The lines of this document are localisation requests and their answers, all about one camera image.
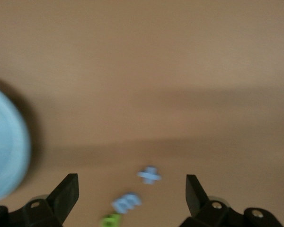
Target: blue cross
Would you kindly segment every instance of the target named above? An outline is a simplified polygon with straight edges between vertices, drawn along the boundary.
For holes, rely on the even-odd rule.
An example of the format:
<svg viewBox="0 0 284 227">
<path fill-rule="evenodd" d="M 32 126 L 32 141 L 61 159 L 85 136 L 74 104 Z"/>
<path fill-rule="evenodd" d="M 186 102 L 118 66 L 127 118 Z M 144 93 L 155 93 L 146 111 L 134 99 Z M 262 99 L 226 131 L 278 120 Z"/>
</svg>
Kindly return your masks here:
<svg viewBox="0 0 284 227">
<path fill-rule="evenodd" d="M 154 181 L 161 180 L 161 176 L 157 174 L 157 168 L 147 166 L 144 171 L 138 172 L 138 176 L 143 178 L 144 183 L 153 184 Z"/>
</svg>

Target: light blue round object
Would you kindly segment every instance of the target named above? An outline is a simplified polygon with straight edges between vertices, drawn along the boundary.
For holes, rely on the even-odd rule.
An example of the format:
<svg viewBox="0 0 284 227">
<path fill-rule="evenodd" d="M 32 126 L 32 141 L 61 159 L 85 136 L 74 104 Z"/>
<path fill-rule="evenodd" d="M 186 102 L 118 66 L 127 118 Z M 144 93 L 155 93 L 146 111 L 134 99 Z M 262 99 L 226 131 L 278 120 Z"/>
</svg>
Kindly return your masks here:
<svg viewBox="0 0 284 227">
<path fill-rule="evenodd" d="M 30 160 L 29 134 L 19 111 L 0 92 L 0 199 L 23 180 Z"/>
</svg>

